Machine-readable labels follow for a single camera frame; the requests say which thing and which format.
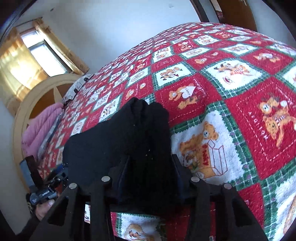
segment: teddy bear print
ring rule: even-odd
[[[178,44],[180,48],[180,50],[183,52],[183,51],[186,51],[188,49],[192,49],[192,45],[188,45],[188,41],[187,42],[183,42],[181,44]]]
[[[289,107],[287,102],[281,102],[282,109],[278,110],[273,116],[263,116],[266,130],[270,133],[272,139],[276,140],[277,133],[279,132],[276,146],[280,147],[284,138],[284,126],[290,122],[294,124],[294,130],[296,131],[296,118],[290,116]]]
[[[152,235],[144,233],[141,226],[132,223],[128,226],[124,238],[126,240],[139,240],[139,241],[154,241]]]
[[[258,56],[253,55],[253,57],[260,61],[269,59],[269,61],[272,63],[275,63],[281,60],[280,58],[273,56],[271,53],[260,53]]]
[[[176,91],[170,91],[169,93],[169,100],[177,101],[181,97],[185,99],[178,104],[179,109],[184,109],[189,104],[196,104],[200,97],[192,96],[195,86],[190,83],[188,86],[182,86],[178,88]]]
[[[281,102],[281,106],[284,106],[286,104],[287,104],[286,101]],[[264,114],[268,115],[272,112],[273,107],[278,107],[278,106],[279,106],[279,98],[270,97],[268,101],[266,102],[262,101],[259,105],[259,108]]]
[[[167,78],[173,78],[174,76],[179,76],[176,74],[178,71],[183,71],[182,69],[178,67],[174,67],[173,69],[167,69],[165,72],[160,73],[160,78],[163,80],[166,80]]]
[[[230,63],[222,63],[220,67],[215,67],[214,69],[217,69],[219,72],[225,72],[226,70],[230,71],[230,75],[234,74],[242,74],[247,76],[252,76],[250,74],[250,71],[241,64],[236,64],[235,66],[232,66]]]
[[[198,135],[192,135],[191,139],[186,142],[181,142],[179,145],[179,150],[181,151],[184,160],[187,163],[191,161],[191,164],[187,166],[191,172],[196,172],[201,168],[204,168],[202,176],[204,178],[214,176],[212,168],[209,163],[209,155],[204,153],[207,150],[207,144],[202,145],[203,140],[217,140],[219,134],[216,132],[215,127],[205,121],[203,123],[203,130]]]
[[[194,61],[197,64],[203,64],[207,61],[207,58],[195,59]]]
[[[229,48],[229,50],[239,52],[239,51],[249,50],[249,49],[247,46],[233,46],[233,47]]]

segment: black cloth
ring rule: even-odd
[[[31,218],[27,222],[26,226],[23,230],[17,235],[18,241],[28,241],[29,238],[32,236],[33,232],[35,231],[37,225],[40,223],[39,219],[36,217],[35,214],[32,214]]]
[[[111,119],[70,137],[63,151],[68,184],[91,185],[127,155],[132,160],[129,189],[137,204],[162,210],[176,190],[168,117],[161,104],[132,98]]]

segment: hand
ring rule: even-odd
[[[42,204],[37,204],[36,210],[35,210],[36,217],[41,221],[53,204],[54,204],[53,199],[48,200],[47,202]]]

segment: window frame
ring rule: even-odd
[[[24,35],[30,34],[32,32],[37,32],[38,33],[38,31],[35,28],[31,28],[31,29],[28,29],[28,30],[20,33],[20,35],[21,36],[24,36]],[[65,69],[65,74],[67,74],[67,73],[73,73],[73,70],[57,55],[57,53],[52,49],[52,47],[50,47],[50,45],[46,42],[46,40],[43,40],[43,41],[41,41],[41,42],[39,42],[37,44],[34,44],[33,46],[29,47],[28,49],[31,52],[32,50],[38,48],[41,45],[45,45],[49,49],[49,51],[54,55],[54,57],[56,58],[56,60]]]

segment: quilt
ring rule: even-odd
[[[131,97],[159,102],[169,111],[171,149],[181,164],[208,183],[235,186],[268,239],[278,241],[296,217],[295,58],[296,49],[241,27],[165,30],[83,85],[39,172],[45,177],[62,163],[70,136],[111,118]],[[183,240],[188,220],[187,209],[166,220],[112,213],[115,235],[127,240]]]

